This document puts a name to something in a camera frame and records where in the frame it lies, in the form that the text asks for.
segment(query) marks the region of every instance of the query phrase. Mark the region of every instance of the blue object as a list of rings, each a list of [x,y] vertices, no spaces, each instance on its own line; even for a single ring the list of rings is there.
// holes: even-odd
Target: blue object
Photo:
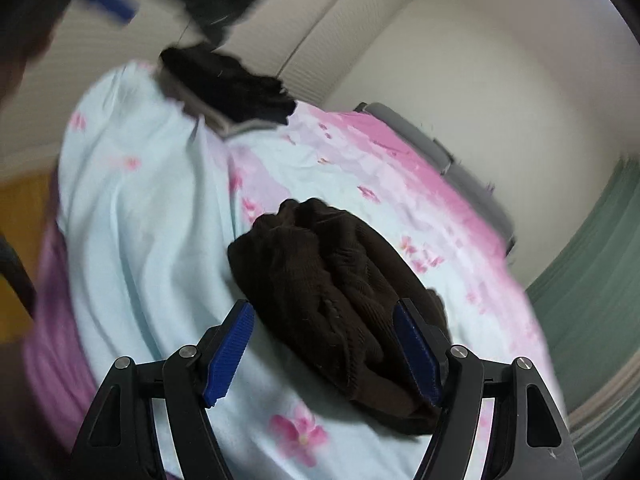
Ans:
[[[238,369],[240,358],[254,330],[254,318],[253,306],[251,303],[245,303],[209,363],[207,386],[202,394],[208,407],[215,406],[218,399],[226,396],[231,379]]]
[[[114,16],[121,24],[127,25],[138,12],[138,6],[132,0],[87,0],[98,5]]]
[[[438,361],[415,326],[414,320],[400,303],[394,308],[393,323],[396,337],[420,395],[433,406],[439,406],[442,401],[442,385]]]

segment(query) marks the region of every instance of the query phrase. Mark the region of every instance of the bed sheet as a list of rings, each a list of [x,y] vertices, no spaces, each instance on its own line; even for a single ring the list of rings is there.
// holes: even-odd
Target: bed sheet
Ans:
[[[289,126],[222,142],[131,63],[82,99],[59,175],[70,296],[97,382],[119,355],[166,358],[219,324],[241,296],[228,243],[282,200],[316,196],[377,229],[438,291],[455,343],[491,360],[527,355],[562,405],[500,238],[375,118],[300,103]],[[156,413],[165,467],[180,475],[161,403]],[[412,478],[429,439],[360,414],[259,322],[209,416],[239,480]],[[490,421],[485,406],[469,479],[481,475]]]

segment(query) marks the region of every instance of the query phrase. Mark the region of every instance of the beige wall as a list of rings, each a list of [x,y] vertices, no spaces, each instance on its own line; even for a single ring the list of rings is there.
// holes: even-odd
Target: beige wall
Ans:
[[[596,202],[620,150],[549,72],[459,0],[412,2],[326,101],[380,101],[437,137],[512,215],[528,285]]]

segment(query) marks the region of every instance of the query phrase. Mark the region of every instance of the gray headboard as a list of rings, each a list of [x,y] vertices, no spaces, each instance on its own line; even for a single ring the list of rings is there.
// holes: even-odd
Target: gray headboard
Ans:
[[[383,104],[362,103],[356,110],[373,115],[410,144],[504,239],[509,253],[515,244],[513,221],[486,187],[457,163],[444,146]]]

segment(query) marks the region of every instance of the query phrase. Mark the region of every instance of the blue gripper pad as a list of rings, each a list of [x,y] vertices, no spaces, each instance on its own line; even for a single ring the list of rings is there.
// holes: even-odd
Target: blue gripper pad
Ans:
[[[226,396],[231,379],[238,369],[240,358],[254,330],[254,317],[251,303],[245,303],[209,363],[207,386],[202,394],[207,407],[214,406],[218,399]]]
[[[433,406],[439,406],[442,400],[442,385],[438,376],[440,367],[437,359],[431,353],[411,315],[400,303],[394,308],[393,322],[396,337],[420,395]]]

